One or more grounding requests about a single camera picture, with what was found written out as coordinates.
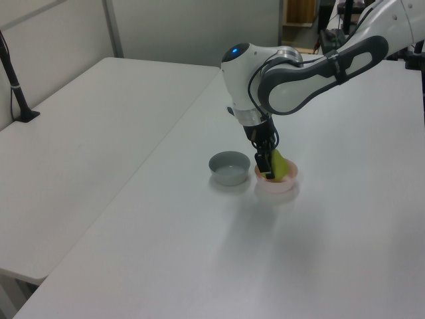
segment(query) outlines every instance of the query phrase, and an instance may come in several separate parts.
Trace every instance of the black stand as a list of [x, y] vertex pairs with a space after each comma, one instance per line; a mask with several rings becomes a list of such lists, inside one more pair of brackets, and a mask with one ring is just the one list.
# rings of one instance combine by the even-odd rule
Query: black stand
[[13, 70], [11, 57], [9, 56], [9, 52], [6, 49], [6, 44], [3, 42], [3, 35], [0, 32], [0, 59], [3, 63], [3, 67], [5, 68], [7, 77], [9, 78], [9, 82], [11, 84], [11, 88], [13, 93], [15, 93], [16, 100], [18, 101], [19, 108], [21, 109], [21, 115], [15, 119], [15, 121], [28, 123], [33, 118], [36, 118], [40, 115], [40, 112], [32, 111], [25, 100], [24, 94], [21, 89], [21, 85], [18, 82], [18, 78], [16, 77], [15, 71]]
[[345, 0], [345, 11], [343, 21], [343, 31], [345, 35], [350, 33], [351, 13], [353, 12], [354, 0]]

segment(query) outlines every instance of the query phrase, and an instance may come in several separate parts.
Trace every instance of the wall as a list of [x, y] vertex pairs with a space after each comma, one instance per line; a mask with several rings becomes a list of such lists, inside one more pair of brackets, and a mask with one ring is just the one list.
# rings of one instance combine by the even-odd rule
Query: wall
[[280, 42], [280, 0], [109, 0], [126, 58], [219, 66], [237, 43]]
[[[66, 0], [3, 35], [30, 108], [114, 55], [100, 0]], [[9, 81], [0, 67], [0, 130], [11, 123], [9, 99]], [[16, 100], [14, 105], [19, 113]]]

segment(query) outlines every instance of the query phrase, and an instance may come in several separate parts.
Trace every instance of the robotic arm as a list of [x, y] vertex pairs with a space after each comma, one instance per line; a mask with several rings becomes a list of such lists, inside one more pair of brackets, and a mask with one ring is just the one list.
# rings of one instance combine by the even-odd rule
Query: robotic arm
[[279, 143], [272, 114], [300, 110], [315, 96], [377, 65], [388, 55], [425, 39], [424, 0], [378, 0], [365, 9], [345, 45], [302, 61], [291, 47], [242, 43], [222, 59], [233, 113], [252, 145], [260, 172], [274, 178], [272, 150]]

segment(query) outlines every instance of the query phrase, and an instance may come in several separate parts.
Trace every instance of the black cable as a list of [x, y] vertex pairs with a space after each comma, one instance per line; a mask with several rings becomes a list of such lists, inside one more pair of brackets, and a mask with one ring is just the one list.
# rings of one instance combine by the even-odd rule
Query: black cable
[[255, 102], [254, 98], [252, 97], [251, 94], [251, 84], [252, 81], [254, 80], [254, 78], [256, 77], [256, 75], [267, 65], [270, 63], [270, 58], [272, 58], [273, 56], [277, 55], [277, 51], [276, 53], [272, 54], [271, 56], [269, 56], [266, 59], [266, 62], [264, 62], [259, 68], [257, 68], [257, 70], [254, 72], [254, 74], [251, 76], [250, 82], [248, 83], [248, 95], [250, 97], [251, 102], [253, 103], [253, 105], [255, 106], [255, 108], [259, 111], [259, 113], [261, 114], [261, 120], [267, 120], [268, 119], [268, 115], [266, 113], [263, 112], [263, 110], [257, 105], [257, 103]]
[[[9, 59], [11, 58], [11, 53], [9, 51], [9, 47], [7, 46], [7, 42], [5, 37], [3, 36], [3, 33], [0, 30], [0, 39], [3, 42], [3, 44], [5, 45], [6, 51], [7, 51], [7, 56], [9, 57]], [[13, 89], [11, 88], [11, 117], [12, 117], [12, 121], [15, 121], [15, 117], [13, 116]]]
[[5, 45], [5, 47], [6, 47], [7, 55], [9, 56], [9, 58], [11, 58], [11, 53], [10, 53], [10, 51], [9, 51], [9, 47], [7, 46], [6, 39], [5, 39], [5, 37], [3, 36], [3, 33], [1, 32], [1, 30], [0, 30], [0, 38], [1, 38], [1, 41], [3, 42], [3, 44], [4, 44], [4, 45]]
[[361, 24], [363, 23], [363, 21], [366, 20], [367, 16], [372, 12], [373, 8], [370, 8], [366, 14], [363, 16], [363, 18], [359, 21], [359, 23], [357, 23], [354, 31], [352, 33], [350, 33], [350, 35], [348, 36], [347, 40], [345, 40], [345, 43], [347, 43], [352, 37], [353, 35], [357, 32], [357, 30], [359, 29], [359, 27], [361, 26]]

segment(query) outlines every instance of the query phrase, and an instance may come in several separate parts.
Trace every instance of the white table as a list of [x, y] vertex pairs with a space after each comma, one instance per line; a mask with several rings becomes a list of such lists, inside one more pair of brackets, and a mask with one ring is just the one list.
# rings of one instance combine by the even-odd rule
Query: white table
[[424, 317], [420, 73], [383, 61], [275, 117], [283, 195], [211, 181], [254, 154], [229, 102], [218, 74], [16, 319]]
[[217, 72], [107, 58], [0, 132], [0, 273], [40, 284]]

